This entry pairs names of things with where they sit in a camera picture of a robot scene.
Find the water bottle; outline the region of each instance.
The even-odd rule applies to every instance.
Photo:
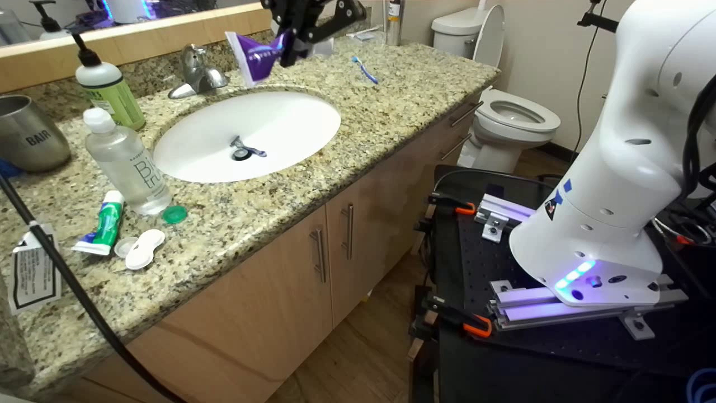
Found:
[[[140,216],[160,216],[173,201],[173,196],[136,132],[116,126],[113,114],[102,107],[86,110],[84,118],[93,130],[86,147],[126,197],[126,205]]]

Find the faucet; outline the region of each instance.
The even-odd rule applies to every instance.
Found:
[[[211,94],[229,85],[229,76],[207,66],[207,50],[189,46],[182,55],[184,85],[170,93],[170,99],[187,99],[193,94]]]

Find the toilet tank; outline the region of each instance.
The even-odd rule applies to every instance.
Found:
[[[433,21],[433,46],[442,51],[473,58],[482,9],[464,9]]]

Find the toilet lid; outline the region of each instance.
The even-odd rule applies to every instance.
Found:
[[[500,68],[501,50],[505,46],[504,19],[501,4],[489,9],[484,27],[476,34],[473,61]]]
[[[501,126],[527,132],[555,132],[562,126],[559,117],[549,107],[509,93],[485,89],[480,102],[476,113]]]
[[[484,21],[480,7],[464,9],[458,13],[442,16],[433,21],[433,32],[447,35],[476,35]]]

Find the bottle cap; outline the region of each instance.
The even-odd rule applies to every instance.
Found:
[[[107,190],[103,201],[107,201],[107,205],[124,205],[126,197],[124,197],[119,190]]]
[[[99,132],[99,135],[113,135],[116,128],[113,114],[103,107],[86,110],[84,122],[93,132]]]
[[[182,205],[173,205],[168,209],[164,209],[162,220],[168,227],[176,227],[189,217],[189,211]]]

